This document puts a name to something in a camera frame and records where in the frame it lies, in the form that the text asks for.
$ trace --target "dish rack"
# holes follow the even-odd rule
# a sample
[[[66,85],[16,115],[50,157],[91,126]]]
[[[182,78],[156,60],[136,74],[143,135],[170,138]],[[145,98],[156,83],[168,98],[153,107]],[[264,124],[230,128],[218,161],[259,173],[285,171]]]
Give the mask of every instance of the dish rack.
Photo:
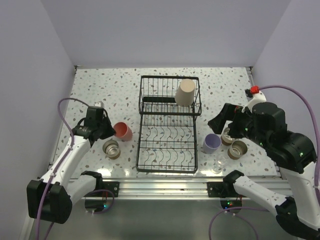
[[[195,83],[193,103],[186,107],[175,101],[184,79]],[[196,119],[201,112],[198,77],[141,76],[137,171],[194,174],[198,169]]]

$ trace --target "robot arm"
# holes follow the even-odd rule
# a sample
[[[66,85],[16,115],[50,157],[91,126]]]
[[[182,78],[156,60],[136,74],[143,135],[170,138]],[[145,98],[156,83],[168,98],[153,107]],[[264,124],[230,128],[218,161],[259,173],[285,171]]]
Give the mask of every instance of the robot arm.
[[[320,239],[320,207],[313,188],[317,156],[312,141],[288,131],[285,112],[266,102],[257,87],[246,90],[246,94],[253,98],[247,106],[226,103],[208,125],[221,134],[226,121],[232,121],[228,125],[232,138],[247,138],[264,148],[286,176],[294,198],[269,191],[239,171],[223,179],[225,186],[265,207],[289,234],[306,240]]]
[[[72,129],[74,143],[71,138],[55,164],[39,180],[32,180],[27,186],[28,212],[31,218],[37,217],[41,197],[45,187],[52,178],[46,194],[41,219],[63,224],[69,218],[72,206],[83,196],[93,190],[103,189],[103,178],[98,172],[85,171],[81,176],[69,184],[70,178],[83,156],[90,150],[95,141],[113,136],[116,132],[112,128],[107,111],[100,106],[89,106],[86,117]],[[71,148],[64,161],[62,156]]]

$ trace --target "table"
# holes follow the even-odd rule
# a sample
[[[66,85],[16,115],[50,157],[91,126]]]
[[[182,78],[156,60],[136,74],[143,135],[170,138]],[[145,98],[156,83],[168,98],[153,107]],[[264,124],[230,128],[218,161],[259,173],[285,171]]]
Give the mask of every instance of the table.
[[[194,76],[199,77],[202,102],[202,114],[196,120],[198,170],[195,174],[182,173],[145,173],[136,170],[136,156],[139,138],[140,114],[138,107],[141,75]],[[233,170],[239,170],[247,176],[277,176],[275,164],[265,151],[253,142],[244,139],[248,152],[239,160],[228,160],[228,165],[219,173],[212,170],[217,154],[225,152],[228,147],[221,146],[213,154],[202,152],[204,137],[212,133],[208,127],[209,120],[222,109],[224,103],[244,105],[248,100],[245,89],[251,87],[246,68],[214,67],[214,68],[107,68],[78,69],[71,92],[71,97],[78,98],[89,105],[103,101],[111,123],[126,122],[133,132],[129,142],[119,141],[121,155],[116,160],[106,157],[102,146],[106,140],[94,143],[90,151],[83,157],[72,178],[76,179],[83,171],[95,171],[109,179],[132,178],[222,178]],[[66,121],[75,126],[86,114],[86,107],[79,102],[69,101]],[[54,161],[67,144],[69,132],[62,127]]]

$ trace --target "cable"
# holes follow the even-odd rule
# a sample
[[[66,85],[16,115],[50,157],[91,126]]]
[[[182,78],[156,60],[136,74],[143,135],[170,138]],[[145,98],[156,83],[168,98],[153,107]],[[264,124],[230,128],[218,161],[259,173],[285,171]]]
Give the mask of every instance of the cable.
[[[108,201],[108,193],[104,192],[104,194],[102,194],[102,200],[104,199],[104,195],[105,195],[105,204],[107,204]]]
[[[254,210],[254,211],[261,211],[261,212],[268,212],[268,210],[264,209],[264,208],[254,208],[254,207],[247,207],[247,206],[236,206],[236,207],[231,207],[229,208],[230,209],[233,209],[233,210],[237,210],[237,209],[246,209],[246,210]],[[212,224],[214,223],[214,220],[217,218],[217,216],[219,216],[220,214],[224,213],[224,212],[227,212],[227,210],[225,209],[222,209],[220,210],[216,215],[213,216],[213,218],[211,219],[210,221],[210,224],[209,224],[209,240],[212,240],[211,238],[211,228],[212,228]],[[250,227],[253,229],[254,231],[254,234],[256,236],[256,239],[258,240],[259,239],[259,235],[258,235],[258,232],[257,230],[255,229],[255,227],[247,220],[245,219],[243,216],[238,216],[238,215],[235,215],[236,217],[244,220],[245,222],[247,222]]]
[[[238,196],[236,197],[236,199],[235,199],[235,201],[238,201],[238,199],[239,199],[239,201],[242,203],[242,195],[241,194],[238,194]]]
[[[59,117],[61,118],[62,122],[65,124],[66,128],[69,130],[70,132],[70,137],[71,137],[71,143],[70,143],[70,147],[67,149],[67,151],[64,153],[64,155],[62,156],[62,158],[60,159],[60,161],[57,163],[56,167],[54,168],[54,170],[52,171],[53,175],[58,171],[60,165],[62,164],[62,162],[65,160],[65,158],[67,157],[67,155],[69,154],[69,152],[71,151],[72,149],[72,146],[74,145],[75,143],[75,136],[72,132],[72,129],[71,127],[68,125],[67,121],[65,120],[62,112],[61,112],[61,109],[60,109],[60,105],[62,102],[64,102],[65,100],[74,100],[74,101],[77,101],[77,102],[80,102],[84,105],[86,105],[87,107],[89,107],[89,105],[87,103],[85,103],[84,101],[81,101],[77,98],[73,98],[73,97],[66,97],[66,98],[63,98],[61,99],[59,102],[58,102],[58,114],[59,114]],[[39,208],[38,208],[38,212],[37,212],[37,215],[36,215],[36,225],[35,225],[35,239],[36,240],[39,240],[39,233],[40,233],[40,217],[41,217],[41,211],[42,211],[42,208],[43,208],[43,205],[44,205],[44,201],[45,201],[45,198],[46,198],[46,195],[47,195],[47,192],[48,192],[48,189],[49,189],[49,186],[53,180],[53,176],[51,176],[47,182],[47,184],[45,185],[45,188],[44,188],[44,191],[43,191],[43,194],[41,196],[41,200],[40,200],[40,204],[39,204]],[[52,225],[49,227],[48,231],[47,231],[47,234],[49,234],[51,228],[52,228]]]
[[[318,201],[318,204],[320,206],[320,190],[318,189],[319,186],[319,171],[320,171],[320,161],[318,161],[318,157],[320,155],[320,136],[319,136],[319,129],[317,126],[317,120],[316,120],[316,116],[314,114],[314,111],[311,108],[311,105],[308,103],[307,99],[301,95],[301,93],[299,93],[298,91],[294,90],[291,87],[288,86],[283,86],[283,85],[270,85],[270,86],[263,86],[260,87],[260,90],[264,90],[264,89],[272,89],[272,88],[280,88],[280,89],[286,89],[289,90],[291,92],[293,92],[294,94],[296,94],[306,105],[307,109],[309,110],[310,116],[311,116],[311,120],[312,120],[312,124],[313,124],[313,128],[314,128],[314,133],[315,133],[315,141],[316,141],[316,157],[317,157],[317,161],[315,164],[315,169],[314,169],[314,186],[315,186],[315,195],[316,195],[316,199]]]
[[[77,125],[82,124],[82,122],[83,122],[85,119],[86,119],[85,117],[81,118],[80,121],[78,121]]]
[[[47,237],[48,237],[48,235],[49,235],[49,233],[50,233],[50,231],[51,231],[51,229],[52,229],[52,227],[53,227],[54,224],[55,224],[55,223],[52,222],[52,223],[50,224],[50,226],[48,227],[48,230],[46,231],[45,236],[44,236],[44,240],[47,239]]]
[[[105,116],[108,117],[108,113],[107,113],[107,110],[103,109],[104,113],[105,113]]]
[[[100,193],[100,192],[106,192],[106,193],[111,194],[112,202],[108,207],[105,207],[102,211],[97,211],[97,212],[94,212],[93,214],[104,214],[104,213],[108,212],[111,209],[111,207],[114,205],[114,202],[115,202],[114,193],[112,191],[110,191],[110,190],[107,190],[107,189],[94,190],[92,192],[89,192],[89,194],[95,194],[95,193]]]

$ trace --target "purple cup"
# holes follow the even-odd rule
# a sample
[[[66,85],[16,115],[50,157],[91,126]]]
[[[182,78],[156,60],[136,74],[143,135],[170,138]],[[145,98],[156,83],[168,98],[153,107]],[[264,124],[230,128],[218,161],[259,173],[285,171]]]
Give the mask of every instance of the purple cup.
[[[221,138],[214,134],[208,134],[203,141],[203,151],[206,154],[213,154],[221,146]]]

